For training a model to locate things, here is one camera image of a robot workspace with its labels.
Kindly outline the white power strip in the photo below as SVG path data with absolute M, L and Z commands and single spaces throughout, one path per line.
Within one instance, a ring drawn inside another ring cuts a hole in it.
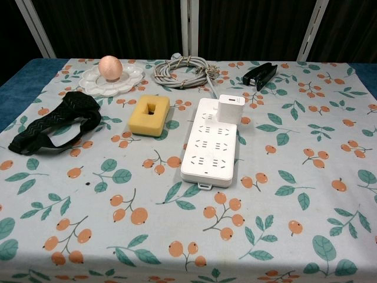
M 217 120 L 218 104 L 200 100 L 180 168 L 184 181 L 204 190 L 229 187 L 233 180 L 237 126 Z

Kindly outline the white charger plug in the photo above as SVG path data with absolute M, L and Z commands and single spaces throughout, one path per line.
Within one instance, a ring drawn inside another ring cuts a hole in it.
M 217 120 L 221 123 L 240 124 L 245 98 L 222 94 L 219 97 Z

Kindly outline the yellow sponge with hole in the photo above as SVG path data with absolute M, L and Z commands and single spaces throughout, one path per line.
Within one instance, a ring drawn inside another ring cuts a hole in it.
M 133 134 L 160 137 L 169 109 L 168 97 L 143 95 L 128 120 L 128 128 Z

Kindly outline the floral orange fruit tablecloth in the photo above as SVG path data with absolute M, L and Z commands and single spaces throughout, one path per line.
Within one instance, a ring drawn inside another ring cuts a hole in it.
M 102 119 L 64 151 L 22 156 L 11 140 L 80 90 L 95 59 L 70 59 L 0 132 L 0 283 L 377 283 L 377 101 L 349 64 L 220 61 L 214 86 L 244 97 L 233 183 L 180 176 L 206 85 L 144 79 L 99 97 Z M 141 96 L 166 96 L 160 137 L 133 134 Z

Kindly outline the white flower-shaped palette dish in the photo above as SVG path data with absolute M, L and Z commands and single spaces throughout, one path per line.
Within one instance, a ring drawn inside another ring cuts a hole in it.
M 98 65 L 82 74 L 79 86 L 93 97 L 112 97 L 130 91 L 144 78 L 144 71 L 135 64 L 122 64 L 123 72 L 114 83 L 109 83 L 99 72 Z

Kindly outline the black stapler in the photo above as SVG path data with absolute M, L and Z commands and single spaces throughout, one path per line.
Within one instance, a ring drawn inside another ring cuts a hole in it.
M 257 91 L 260 91 L 270 80 L 275 76 L 277 65 L 273 65 L 270 62 L 264 63 L 250 71 L 248 71 L 242 77 L 242 83 L 244 85 L 250 85 L 256 87 Z

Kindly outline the pink egg-shaped ball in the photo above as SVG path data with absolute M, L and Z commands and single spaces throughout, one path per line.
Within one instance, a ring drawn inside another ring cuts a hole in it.
M 112 55 L 106 55 L 100 59 L 98 64 L 100 74 L 109 82 L 120 79 L 123 72 L 123 65 L 120 60 Z

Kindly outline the black pleated curtain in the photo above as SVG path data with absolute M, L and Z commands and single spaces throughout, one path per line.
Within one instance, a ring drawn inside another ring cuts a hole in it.
M 31 0 L 58 58 L 162 59 L 182 52 L 180 0 Z M 293 61 L 316 0 L 199 0 L 208 60 Z M 41 56 L 15 0 L 0 0 L 0 55 L 20 67 Z M 377 0 L 329 0 L 308 55 L 377 63 Z

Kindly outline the white metal frame post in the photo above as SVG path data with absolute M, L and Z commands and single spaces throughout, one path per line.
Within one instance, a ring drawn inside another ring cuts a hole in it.
M 329 0 L 316 0 L 296 61 L 307 60 L 328 4 Z
M 199 0 L 180 0 L 181 39 L 184 56 L 199 55 Z
M 15 0 L 35 43 L 44 58 L 56 58 L 54 49 L 31 0 Z

